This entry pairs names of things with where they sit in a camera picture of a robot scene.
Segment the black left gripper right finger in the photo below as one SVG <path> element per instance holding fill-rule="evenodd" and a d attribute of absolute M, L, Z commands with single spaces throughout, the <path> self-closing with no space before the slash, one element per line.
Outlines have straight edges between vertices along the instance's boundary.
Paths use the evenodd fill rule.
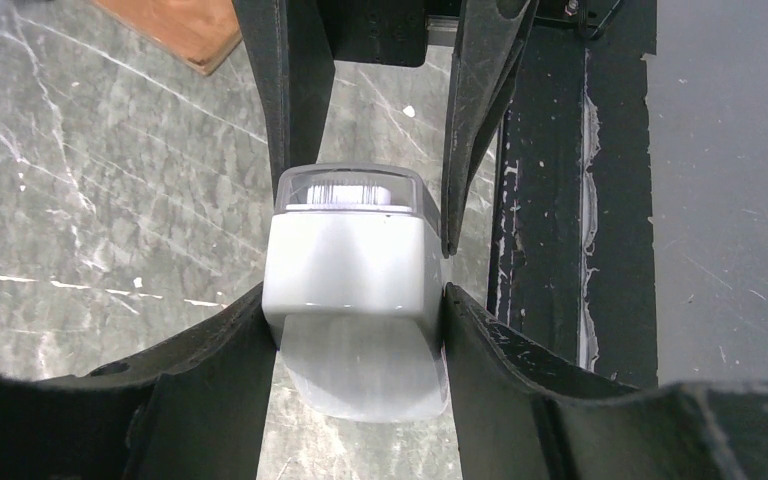
<path fill-rule="evenodd" d="M 637 389 L 497 321 L 461 287 L 442 305 L 466 479 L 768 479 L 768 382 Z"/>

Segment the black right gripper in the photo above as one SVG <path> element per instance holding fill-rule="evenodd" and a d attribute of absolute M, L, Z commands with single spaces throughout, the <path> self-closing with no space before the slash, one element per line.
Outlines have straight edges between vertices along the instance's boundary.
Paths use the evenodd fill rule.
<path fill-rule="evenodd" d="M 334 58 L 419 67 L 428 46 L 454 44 L 440 200 L 449 257 L 458 249 L 469 187 L 513 96 L 532 25 L 596 40 L 623 3 L 234 0 L 233 7 L 264 112 L 274 194 L 287 169 L 318 159 Z"/>

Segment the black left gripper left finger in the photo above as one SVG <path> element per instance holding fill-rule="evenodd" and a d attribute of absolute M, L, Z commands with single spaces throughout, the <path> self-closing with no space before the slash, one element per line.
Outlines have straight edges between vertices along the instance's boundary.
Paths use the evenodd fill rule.
<path fill-rule="evenodd" d="M 253 479 L 276 347 L 255 287 L 84 376 L 0 376 L 0 479 Z"/>

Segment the white metronome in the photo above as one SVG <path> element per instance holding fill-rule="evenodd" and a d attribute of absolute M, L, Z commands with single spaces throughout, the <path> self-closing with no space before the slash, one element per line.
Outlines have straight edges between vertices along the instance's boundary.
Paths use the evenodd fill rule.
<path fill-rule="evenodd" d="M 440 232 L 404 214 L 273 214 L 262 309 L 303 401 L 368 423 L 446 408 Z"/>

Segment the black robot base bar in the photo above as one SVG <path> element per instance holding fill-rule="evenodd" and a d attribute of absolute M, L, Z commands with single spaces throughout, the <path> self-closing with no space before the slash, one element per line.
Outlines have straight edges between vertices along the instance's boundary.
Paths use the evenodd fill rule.
<path fill-rule="evenodd" d="M 653 1 L 545 1 L 498 134 L 486 307 L 555 355 L 658 382 L 649 112 Z"/>

